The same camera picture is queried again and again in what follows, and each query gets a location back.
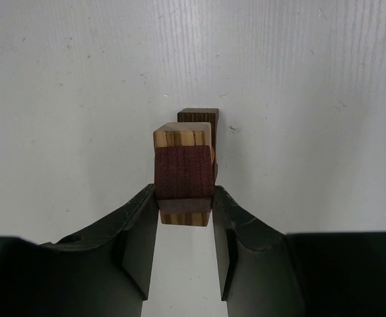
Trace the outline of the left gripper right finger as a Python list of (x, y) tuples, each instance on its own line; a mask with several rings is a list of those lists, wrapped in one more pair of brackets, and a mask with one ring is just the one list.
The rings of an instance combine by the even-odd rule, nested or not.
[(283, 234), (214, 189), (229, 316), (386, 316), (386, 232)]

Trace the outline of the light striped wood block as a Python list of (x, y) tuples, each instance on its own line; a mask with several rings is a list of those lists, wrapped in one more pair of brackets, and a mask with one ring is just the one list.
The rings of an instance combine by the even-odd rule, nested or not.
[[(155, 130), (153, 133), (154, 156), (155, 149), (158, 147), (204, 145), (202, 144), (204, 136), (204, 131), (198, 130), (193, 124), (168, 122), (162, 127)], [(162, 223), (164, 223), (165, 225), (205, 227), (209, 223), (210, 212), (192, 214), (188, 213), (181, 215), (164, 215), (160, 211), (160, 217)]]

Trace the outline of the maroon triangular block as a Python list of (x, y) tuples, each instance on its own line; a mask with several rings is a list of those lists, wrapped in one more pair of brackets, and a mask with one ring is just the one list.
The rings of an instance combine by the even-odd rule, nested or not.
[(156, 148), (154, 184), (164, 215), (210, 212), (214, 195), (210, 146)]

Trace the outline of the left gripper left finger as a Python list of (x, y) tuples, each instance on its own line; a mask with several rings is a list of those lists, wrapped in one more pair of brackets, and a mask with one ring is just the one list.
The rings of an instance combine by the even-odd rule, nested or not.
[(0, 236), (0, 316), (140, 316), (158, 206), (154, 186), (56, 243)]

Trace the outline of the dark brown arch block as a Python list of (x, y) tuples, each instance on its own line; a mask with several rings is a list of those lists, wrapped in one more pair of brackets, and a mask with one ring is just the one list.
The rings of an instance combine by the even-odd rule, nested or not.
[(184, 108), (177, 113), (179, 123), (193, 124), (198, 130), (204, 131), (205, 136), (202, 144), (210, 146), (214, 181), (216, 181), (218, 175), (216, 132), (219, 116), (220, 110), (218, 108)]

